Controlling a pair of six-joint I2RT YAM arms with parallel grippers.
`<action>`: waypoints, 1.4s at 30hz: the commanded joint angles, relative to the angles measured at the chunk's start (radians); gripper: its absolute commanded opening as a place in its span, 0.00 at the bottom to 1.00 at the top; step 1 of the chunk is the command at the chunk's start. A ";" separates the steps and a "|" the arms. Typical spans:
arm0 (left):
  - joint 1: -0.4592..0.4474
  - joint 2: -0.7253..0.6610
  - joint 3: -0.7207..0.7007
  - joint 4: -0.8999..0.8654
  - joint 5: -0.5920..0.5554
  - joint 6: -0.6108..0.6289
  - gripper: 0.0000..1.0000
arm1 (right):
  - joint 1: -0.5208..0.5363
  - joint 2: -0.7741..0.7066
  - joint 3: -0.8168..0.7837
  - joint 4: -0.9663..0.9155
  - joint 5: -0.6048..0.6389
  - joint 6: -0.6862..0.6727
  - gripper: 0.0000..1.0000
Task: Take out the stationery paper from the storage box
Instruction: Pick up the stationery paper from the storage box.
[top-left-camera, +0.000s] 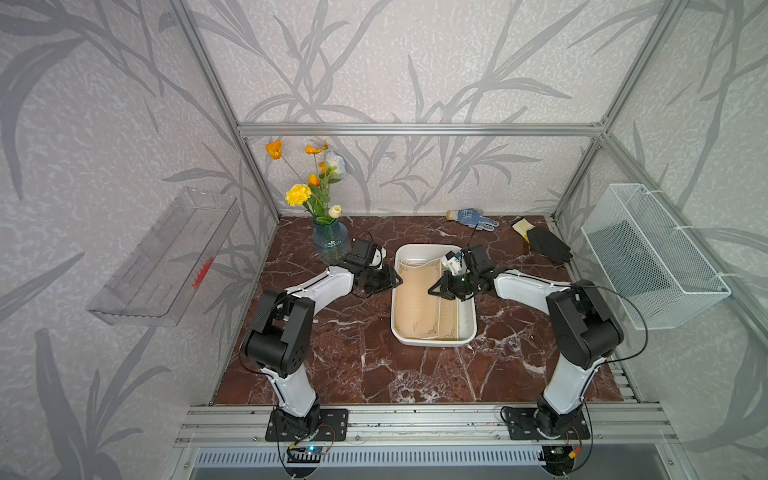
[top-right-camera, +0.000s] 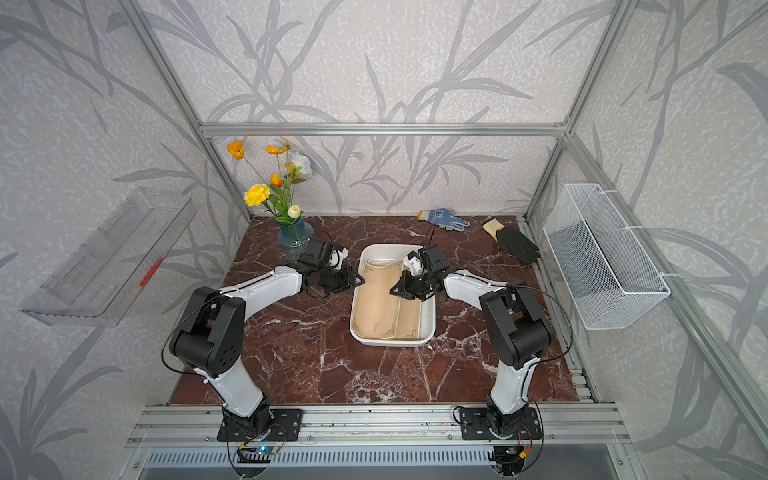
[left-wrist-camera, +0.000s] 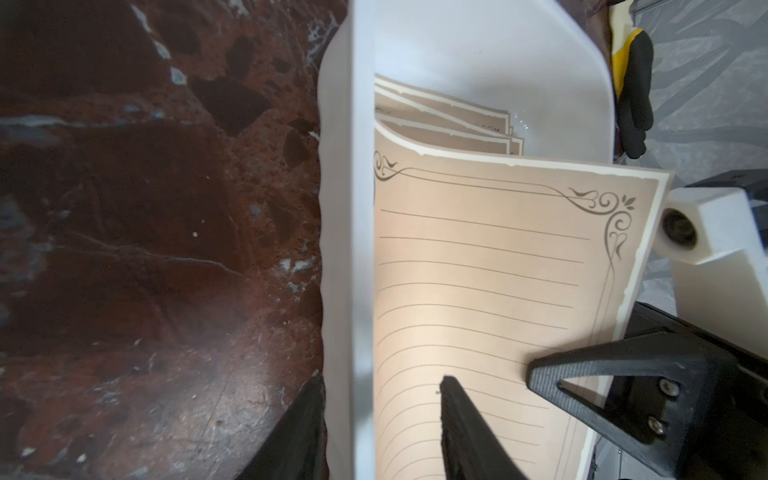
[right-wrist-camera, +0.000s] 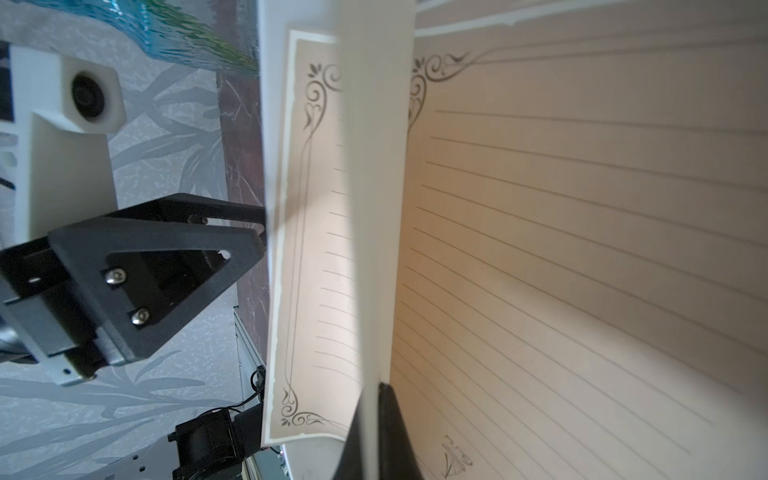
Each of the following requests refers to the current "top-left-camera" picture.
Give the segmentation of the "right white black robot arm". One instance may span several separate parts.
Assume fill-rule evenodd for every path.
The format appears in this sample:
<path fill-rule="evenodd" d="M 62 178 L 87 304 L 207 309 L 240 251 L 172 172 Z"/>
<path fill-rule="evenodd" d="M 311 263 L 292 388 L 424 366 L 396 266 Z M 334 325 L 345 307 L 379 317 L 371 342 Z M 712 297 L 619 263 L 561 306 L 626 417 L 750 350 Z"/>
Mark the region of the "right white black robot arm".
<path fill-rule="evenodd" d="M 445 271 L 428 294 L 461 301 L 488 294 L 550 317 L 559 358 L 537 400 L 534 421 L 548 436 L 575 422 L 597 370 L 624 339 L 602 296 L 605 289 L 589 280 L 558 282 L 498 267 L 479 245 L 448 253 L 441 262 Z"/>

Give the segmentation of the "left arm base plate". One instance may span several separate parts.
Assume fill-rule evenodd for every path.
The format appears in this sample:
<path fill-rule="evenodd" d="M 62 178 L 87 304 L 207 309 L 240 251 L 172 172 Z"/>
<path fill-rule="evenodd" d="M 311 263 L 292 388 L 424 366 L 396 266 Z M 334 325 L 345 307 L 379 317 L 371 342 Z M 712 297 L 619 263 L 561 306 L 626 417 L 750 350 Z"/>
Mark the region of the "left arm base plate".
<path fill-rule="evenodd" d="M 296 417 L 280 408 L 269 417 L 265 440 L 272 443 L 344 441 L 349 426 L 349 410 L 313 407 L 307 416 Z"/>

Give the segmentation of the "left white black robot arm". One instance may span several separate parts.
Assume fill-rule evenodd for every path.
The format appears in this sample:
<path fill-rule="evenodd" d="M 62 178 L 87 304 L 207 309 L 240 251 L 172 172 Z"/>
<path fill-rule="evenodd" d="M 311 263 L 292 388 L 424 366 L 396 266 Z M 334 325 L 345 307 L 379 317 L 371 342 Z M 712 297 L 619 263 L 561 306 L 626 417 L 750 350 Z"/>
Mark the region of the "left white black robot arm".
<path fill-rule="evenodd" d="M 330 266 L 299 285 L 267 289 L 257 304 L 241 354 L 267 377 L 283 413 L 309 418 L 319 407 L 305 368 L 316 314 L 356 288 L 377 295 L 402 284 L 393 267 L 372 263 Z"/>

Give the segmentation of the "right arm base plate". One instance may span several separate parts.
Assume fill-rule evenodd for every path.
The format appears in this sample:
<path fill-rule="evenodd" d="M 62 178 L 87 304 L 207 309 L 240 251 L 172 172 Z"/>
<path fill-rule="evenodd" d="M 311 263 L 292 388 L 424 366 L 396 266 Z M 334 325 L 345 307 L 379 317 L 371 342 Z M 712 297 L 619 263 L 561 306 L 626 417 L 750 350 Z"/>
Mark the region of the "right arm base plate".
<path fill-rule="evenodd" d="M 560 415 L 549 407 L 500 409 L 502 423 L 511 440 L 589 440 L 591 431 L 583 407 Z"/>

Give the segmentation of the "beige stationery sheet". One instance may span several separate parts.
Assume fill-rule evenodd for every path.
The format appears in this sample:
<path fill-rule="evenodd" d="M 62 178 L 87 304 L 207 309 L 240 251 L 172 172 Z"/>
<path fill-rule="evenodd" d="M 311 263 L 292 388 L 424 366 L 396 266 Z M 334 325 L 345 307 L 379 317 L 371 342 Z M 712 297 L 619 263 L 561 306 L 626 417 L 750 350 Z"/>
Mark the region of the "beige stationery sheet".
<path fill-rule="evenodd" d="M 395 331 L 410 340 L 457 340 L 458 303 L 427 294 L 445 272 L 439 259 L 424 263 L 400 261 L 403 284 L 394 290 Z"/>

